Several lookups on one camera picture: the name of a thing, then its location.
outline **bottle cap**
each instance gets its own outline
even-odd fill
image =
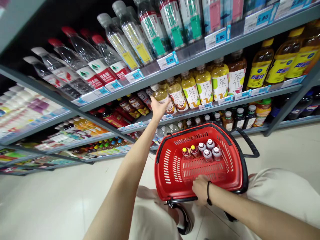
[[[35,47],[31,48],[31,51],[34,52],[38,56],[43,56],[49,54],[44,48],[42,47]]]

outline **basket handle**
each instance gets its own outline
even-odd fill
[[[235,132],[235,131],[237,131],[244,138],[244,140],[249,145],[251,151],[253,152],[253,154],[244,154],[243,156],[250,157],[250,158],[258,158],[260,156],[260,153],[259,153],[258,149],[256,148],[256,146],[251,141],[251,139],[248,137],[248,135],[241,128],[234,128],[231,131],[231,133]]]

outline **bottle label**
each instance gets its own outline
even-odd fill
[[[218,101],[228,96],[229,74],[212,78],[214,100]]]
[[[90,83],[91,86],[93,86],[95,89],[98,89],[105,84],[100,82],[99,77],[92,71],[92,69],[89,66],[85,66],[83,68],[80,68],[77,73],[88,83]]]
[[[170,99],[169,95],[163,100],[158,101],[159,103],[163,104],[167,101],[167,99]],[[177,109],[172,101],[169,102],[167,108],[166,108],[167,114],[175,114],[177,112]]]
[[[298,53],[297,57],[294,59],[286,77],[287,78],[296,78],[300,77],[307,66],[310,64],[311,60],[313,59],[314,55],[318,50],[311,51],[311,52],[301,52]]]
[[[183,89],[190,108],[196,108],[200,105],[200,97],[196,85]]]
[[[173,103],[174,105],[176,105],[176,108],[179,112],[183,112],[189,109],[187,100],[182,90],[170,93],[170,97],[173,99]]]
[[[201,104],[207,104],[213,101],[211,79],[203,83],[197,83],[197,89]]]
[[[268,83],[279,83],[284,80],[289,68],[294,60],[293,58],[289,59],[273,59],[271,68],[268,72],[266,82]]]
[[[246,74],[246,67],[244,69],[229,72],[229,87],[228,96],[235,95],[242,92],[244,75]]]
[[[263,81],[266,78],[270,63],[271,61],[269,62],[269,64],[265,66],[251,68],[250,77],[247,85],[248,87],[258,88],[263,85]]]

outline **yellow tea bottle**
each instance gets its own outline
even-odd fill
[[[301,48],[301,35],[304,27],[299,27],[290,32],[288,39],[279,47],[267,74],[264,86],[283,82],[284,77]]]
[[[274,56],[272,43],[273,38],[264,40],[261,49],[254,56],[247,90],[262,87]]]
[[[196,84],[201,104],[207,104],[213,101],[211,74],[205,68],[205,64],[197,67]]]
[[[181,86],[186,96],[187,102],[190,108],[198,107],[200,103],[200,97],[197,91],[196,81],[190,76],[189,71],[181,73],[182,80]]]
[[[215,101],[228,96],[229,68],[223,63],[224,57],[214,60],[211,72],[213,97]]]

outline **tiled floor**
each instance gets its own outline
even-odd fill
[[[320,193],[320,125],[284,129],[265,138],[250,138],[260,151],[247,158],[249,174],[264,168],[286,168],[306,178]],[[244,153],[250,150],[238,138]],[[141,185],[155,188],[154,155],[150,155]],[[0,177],[1,240],[81,240],[106,196],[122,159],[78,165],[26,177]],[[241,223],[228,222],[217,207],[189,203],[195,218],[193,231],[184,240],[241,239]]]

